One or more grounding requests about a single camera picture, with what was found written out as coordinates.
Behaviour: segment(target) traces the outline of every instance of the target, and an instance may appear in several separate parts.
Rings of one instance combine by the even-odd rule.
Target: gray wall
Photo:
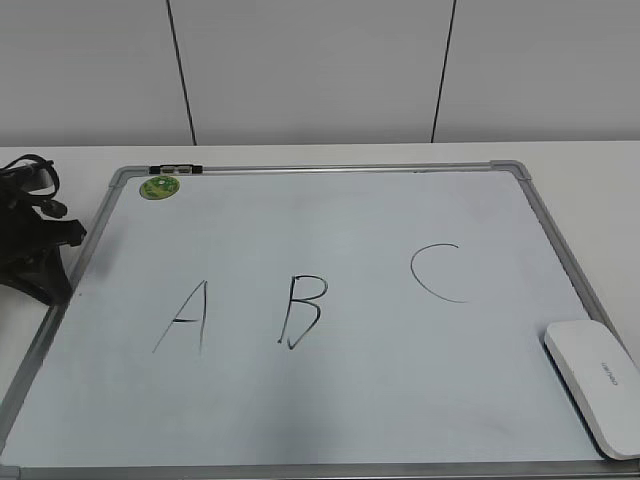
[[[171,0],[199,144],[428,142],[453,0]],[[640,2],[458,0],[435,141],[640,139]],[[2,0],[0,146],[185,145],[165,0]]]

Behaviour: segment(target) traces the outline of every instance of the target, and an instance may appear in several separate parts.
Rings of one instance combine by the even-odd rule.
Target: whiteboard surface
[[[122,191],[3,464],[601,458],[541,343],[587,314],[511,174],[188,176],[162,201],[144,180]],[[304,274],[328,291],[289,350]],[[202,349],[201,322],[174,323],[154,352],[203,280]],[[313,316],[294,304],[285,339]]]

